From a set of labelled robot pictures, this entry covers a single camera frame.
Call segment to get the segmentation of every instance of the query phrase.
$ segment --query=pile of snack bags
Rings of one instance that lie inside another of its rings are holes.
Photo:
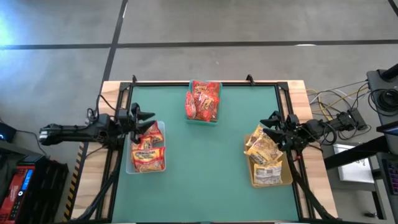
[[[163,134],[155,121],[144,135],[140,143],[131,143],[131,162],[136,172],[153,172],[165,169],[164,154],[166,147],[153,147],[164,140]]]
[[[192,81],[192,92],[187,91],[185,111],[188,119],[216,121],[220,102],[220,83]]]
[[[263,127],[257,126],[248,142],[249,150],[244,151],[254,163],[253,179],[257,185],[281,184],[280,173],[282,161],[278,158],[283,155],[277,144],[262,131]]]

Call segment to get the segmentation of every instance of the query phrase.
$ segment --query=cardboard tray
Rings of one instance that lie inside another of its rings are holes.
[[[246,145],[247,141],[249,140],[250,135],[247,134],[244,136],[244,150],[247,151],[249,150],[249,146]],[[253,161],[249,158],[249,156],[246,156],[246,160],[248,162],[248,168],[249,168],[249,173],[250,173],[250,181],[251,185],[255,188],[259,187],[273,187],[273,186],[279,186],[279,185],[289,185],[293,182],[293,177],[292,173],[290,172],[289,168],[289,163],[287,162],[287,156],[286,153],[283,153],[282,156],[279,157],[278,161],[282,161],[282,171],[280,173],[280,177],[282,179],[281,184],[272,184],[272,185],[257,185],[254,183],[254,163]]]

